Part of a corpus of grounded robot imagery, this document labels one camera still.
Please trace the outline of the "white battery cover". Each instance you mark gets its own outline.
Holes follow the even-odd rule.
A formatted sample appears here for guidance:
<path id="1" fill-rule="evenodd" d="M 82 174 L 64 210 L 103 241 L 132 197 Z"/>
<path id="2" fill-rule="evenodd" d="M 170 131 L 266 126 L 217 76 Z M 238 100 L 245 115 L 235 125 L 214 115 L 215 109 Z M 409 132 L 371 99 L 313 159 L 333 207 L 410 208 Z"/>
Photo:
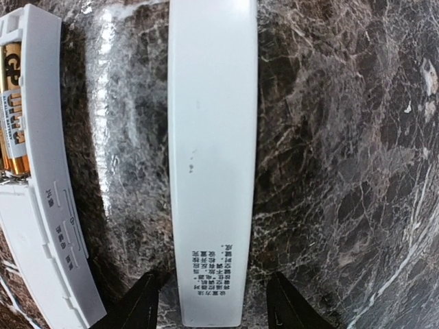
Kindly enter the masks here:
<path id="1" fill-rule="evenodd" d="M 172 1 L 168 134 L 182 323 L 241 323 L 257 146 L 256 1 Z"/>

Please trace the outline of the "white remote control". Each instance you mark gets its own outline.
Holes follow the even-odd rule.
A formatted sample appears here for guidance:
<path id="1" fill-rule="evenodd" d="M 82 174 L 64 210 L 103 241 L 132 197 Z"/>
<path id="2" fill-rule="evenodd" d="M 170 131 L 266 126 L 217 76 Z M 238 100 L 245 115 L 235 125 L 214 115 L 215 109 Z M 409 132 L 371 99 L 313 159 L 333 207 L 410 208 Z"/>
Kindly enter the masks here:
<path id="1" fill-rule="evenodd" d="M 27 4 L 1 17 L 1 46 L 21 43 L 30 174 L 1 154 L 1 327 L 90 328 L 106 315 L 71 189 L 60 97 L 57 16 Z"/>

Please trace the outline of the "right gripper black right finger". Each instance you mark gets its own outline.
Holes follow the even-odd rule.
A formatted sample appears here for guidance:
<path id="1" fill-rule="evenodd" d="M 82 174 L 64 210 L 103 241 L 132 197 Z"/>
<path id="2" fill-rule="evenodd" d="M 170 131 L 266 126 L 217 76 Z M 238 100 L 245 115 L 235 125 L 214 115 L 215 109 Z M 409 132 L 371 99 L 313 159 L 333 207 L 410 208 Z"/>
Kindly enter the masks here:
<path id="1" fill-rule="evenodd" d="M 281 272 L 271 275 L 266 297 L 269 329 L 333 328 Z"/>

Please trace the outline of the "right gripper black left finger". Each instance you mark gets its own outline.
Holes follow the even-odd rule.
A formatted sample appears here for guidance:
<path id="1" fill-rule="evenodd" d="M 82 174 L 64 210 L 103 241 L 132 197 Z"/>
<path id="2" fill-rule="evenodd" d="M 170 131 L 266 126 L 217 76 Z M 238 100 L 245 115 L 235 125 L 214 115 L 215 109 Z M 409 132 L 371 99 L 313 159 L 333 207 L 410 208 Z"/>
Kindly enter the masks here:
<path id="1" fill-rule="evenodd" d="M 158 283 L 154 273 L 145 273 L 107 315 L 106 328 L 156 328 Z"/>

